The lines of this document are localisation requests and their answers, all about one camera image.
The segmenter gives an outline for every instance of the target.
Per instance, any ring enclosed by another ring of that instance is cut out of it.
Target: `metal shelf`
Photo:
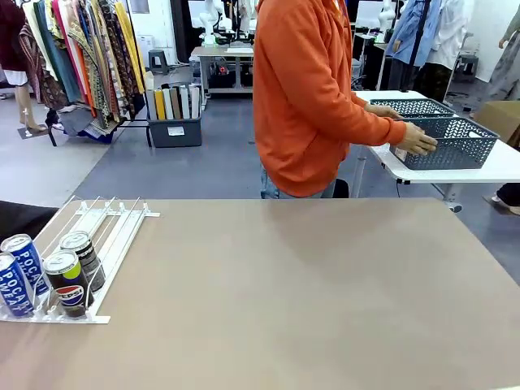
[[[74,199],[75,198],[72,197],[65,206]],[[63,208],[50,220],[47,226],[59,216]],[[80,207],[63,226],[58,235],[40,252],[40,258],[44,262],[46,256],[59,250],[59,239],[64,234],[76,231],[89,233],[93,239],[94,248],[101,262],[96,270],[96,274],[103,268],[106,280],[102,288],[92,293],[94,302],[87,309],[86,315],[81,318],[67,317],[55,298],[55,294],[53,294],[54,290],[45,276],[45,273],[43,273],[40,278],[43,277],[45,279],[46,283],[50,286],[50,290],[39,297],[36,296],[35,292],[31,292],[31,302],[35,307],[33,316],[27,318],[13,317],[10,315],[9,309],[0,301],[0,321],[17,323],[109,323],[111,317],[98,315],[99,308],[119,268],[123,264],[124,257],[136,237],[139,227],[145,218],[159,216],[159,213],[150,211],[146,201],[141,199],[136,199],[130,209],[127,209],[122,201],[116,201],[115,198],[107,201],[98,197],[91,205],[89,205],[87,201],[82,201]],[[100,230],[104,223],[103,230],[97,235],[98,230]],[[92,280],[87,289],[87,299]]]

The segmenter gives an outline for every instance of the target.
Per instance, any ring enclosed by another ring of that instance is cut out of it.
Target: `cardboard box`
[[[492,130],[513,147],[520,144],[520,101],[488,102],[474,117],[475,122]]]

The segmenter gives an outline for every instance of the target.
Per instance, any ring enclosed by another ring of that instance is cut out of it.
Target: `can lid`
[[[16,234],[13,237],[6,238],[0,245],[2,252],[12,252],[17,249],[22,249],[26,244],[31,242],[31,237],[27,234]]]
[[[71,232],[62,237],[59,241],[59,246],[62,249],[78,249],[90,241],[87,232]]]
[[[59,250],[45,259],[43,269],[49,275],[60,275],[74,268],[78,262],[78,257],[74,251]]]
[[[15,262],[15,257],[10,253],[0,253],[0,271],[6,270]]]

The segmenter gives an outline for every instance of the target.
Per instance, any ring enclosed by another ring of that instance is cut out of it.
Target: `can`
[[[17,234],[6,238],[0,245],[0,250],[15,256],[32,289],[36,290],[36,295],[49,291],[44,279],[40,278],[42,274],[40,256],[31,237],[27,234]]]
[[[43,262],[43,269],[65,313],[69,317],[85,315],[89,282],[74,251],[59,250],[52,253]],[[94,298],[91,292],[88,294],[90,306]]]
[[[90,289],[93,292],[103,287],[103,284],[105,284],[105,271],[101,266],[96,274],[96,270],[100,266],[101,261],[96,254],[96,249],[87,232],[68,233],[59,241],[59,246],[61,249],[73,250],[77,254],[88,282],[90,283],[93,279],[90,285]]]
[[[11,253],[0,253],[0,293],[15,317],[33,315],[34,308],[25,288],[24,273]]]

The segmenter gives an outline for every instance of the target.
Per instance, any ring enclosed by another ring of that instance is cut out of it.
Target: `blue can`
[[[25,288],[24,273],[10,253],[0,253],[0,293],[15,317],[33,314],[33,304]]]
[[[6,238],[0,245],[0,250],[15,256],[32,289],[36,290],[36,295],[49,291],[49,287],[47,287],[43,278],[38,280],[41,276],[40,256],[38,256],[31,237],[27,234],[17,234]]]

